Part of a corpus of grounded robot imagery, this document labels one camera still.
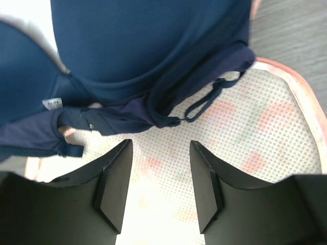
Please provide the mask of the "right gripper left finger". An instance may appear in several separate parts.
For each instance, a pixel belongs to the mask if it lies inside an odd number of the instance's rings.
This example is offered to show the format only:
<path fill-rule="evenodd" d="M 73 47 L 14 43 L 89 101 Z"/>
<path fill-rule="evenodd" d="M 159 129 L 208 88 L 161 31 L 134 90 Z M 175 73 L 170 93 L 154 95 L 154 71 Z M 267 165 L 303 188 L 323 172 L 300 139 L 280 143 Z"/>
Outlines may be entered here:
<path fill-rule="evenodd" d="M 48 183 L 1 172 L 1 244 L 115 244 L 132 160 L 126 139 Z"/>

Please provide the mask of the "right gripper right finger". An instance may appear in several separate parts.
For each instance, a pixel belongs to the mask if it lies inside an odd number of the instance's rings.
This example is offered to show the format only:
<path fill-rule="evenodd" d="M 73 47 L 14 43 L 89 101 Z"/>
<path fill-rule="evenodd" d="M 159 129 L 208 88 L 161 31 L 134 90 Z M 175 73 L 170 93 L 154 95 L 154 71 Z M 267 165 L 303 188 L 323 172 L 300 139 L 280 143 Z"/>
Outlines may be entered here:
<path fill-rule="evenodd" d="M 197 141 L 190 164 L 206 244 L 326 244 L 326 175 L 266 182 Z"/>

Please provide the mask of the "navy blue bra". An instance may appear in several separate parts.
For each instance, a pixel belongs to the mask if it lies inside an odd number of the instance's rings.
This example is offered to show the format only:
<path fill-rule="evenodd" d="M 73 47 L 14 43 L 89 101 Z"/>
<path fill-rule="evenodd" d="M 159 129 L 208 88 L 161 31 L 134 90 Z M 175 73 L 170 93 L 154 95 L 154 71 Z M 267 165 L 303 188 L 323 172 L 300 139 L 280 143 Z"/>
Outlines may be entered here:
<path fill-rule="evenodd" d="M 1 18 L 1 160 L 81 157 L 62 127 L 103 136 L 194 122 L 254 63 L 251 1 L 51 1 L 64 67 Z"/>

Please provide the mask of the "pink mesh laundry bag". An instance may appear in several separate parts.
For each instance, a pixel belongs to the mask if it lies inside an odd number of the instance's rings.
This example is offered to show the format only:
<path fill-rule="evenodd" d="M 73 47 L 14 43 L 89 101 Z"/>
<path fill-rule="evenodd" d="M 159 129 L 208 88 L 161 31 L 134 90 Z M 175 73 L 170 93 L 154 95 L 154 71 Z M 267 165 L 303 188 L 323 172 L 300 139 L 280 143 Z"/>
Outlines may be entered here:
<path fill-rule="evenodd" d="M 50 2 L 1 1 L 1 18 L 16 20 L 63 68 Z M 258 1 L 251 2 L 249 39 L 258 5 Z M 236 80 L 236 84 L 223 89 L 194 122 L 109 136 L 62 127 L 66 142 L 84 148 L 81 157 L 11 156 L 26 158 L 25 174 L 1 172 L 48 183 L 130 139 L 131 175 L 122 230 L 115 244 L 206 244 L 199 229 L 192 180 L 192 141 L 266 182 L 276 183 L 291 175 L 326 175 L 326 117 L 301 75 L 255 55 L 242 76 L 230 71 L 222 78 Z"/>

